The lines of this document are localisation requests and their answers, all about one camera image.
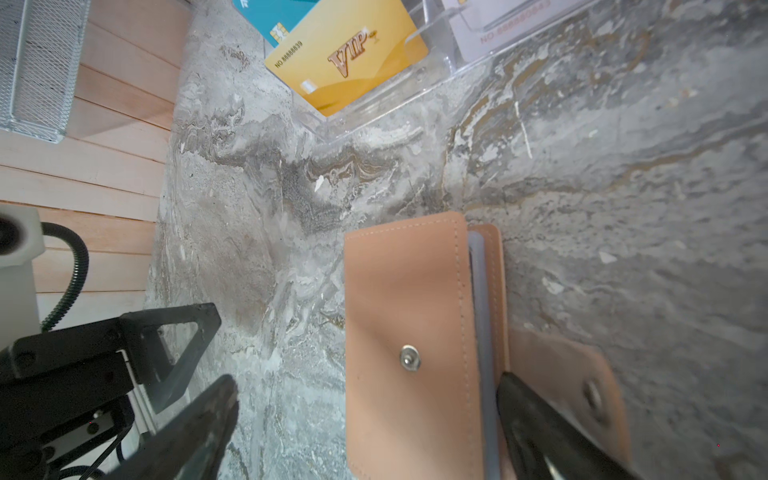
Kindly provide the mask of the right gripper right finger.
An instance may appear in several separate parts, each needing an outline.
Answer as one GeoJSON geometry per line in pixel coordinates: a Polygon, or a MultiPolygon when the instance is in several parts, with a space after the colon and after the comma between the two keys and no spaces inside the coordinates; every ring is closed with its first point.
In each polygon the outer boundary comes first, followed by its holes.
{"type": "Polygon", "coordinates": [[[497,410],[519,479],[636,479],[512,372],[501,376],[497,410]]]}

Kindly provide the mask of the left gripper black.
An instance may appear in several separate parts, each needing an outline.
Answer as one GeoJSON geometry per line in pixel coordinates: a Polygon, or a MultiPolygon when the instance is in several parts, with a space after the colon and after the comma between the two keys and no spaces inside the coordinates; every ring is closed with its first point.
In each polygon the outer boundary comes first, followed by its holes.
{"type": "Polygon", "coordinates": [[[59,479],[99,450],[87,479],[133,427],[134,388],[123,355],[156,413],[179,400],[221,317],[213,303],[130,312],[118,318],[20,338],[1,352],[1,476],[59,479]],[[181,350],[163,334],[188,326],[181,350]]]}

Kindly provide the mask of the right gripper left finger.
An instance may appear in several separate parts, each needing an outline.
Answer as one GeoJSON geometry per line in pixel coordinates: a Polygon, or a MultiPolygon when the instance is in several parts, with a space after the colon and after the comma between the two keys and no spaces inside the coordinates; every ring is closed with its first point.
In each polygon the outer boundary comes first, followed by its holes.
{"type": "Polygon", "coordinates": [[[238,386],[223,375],[108,479],[216,479],[239,414],[238,386]]]}

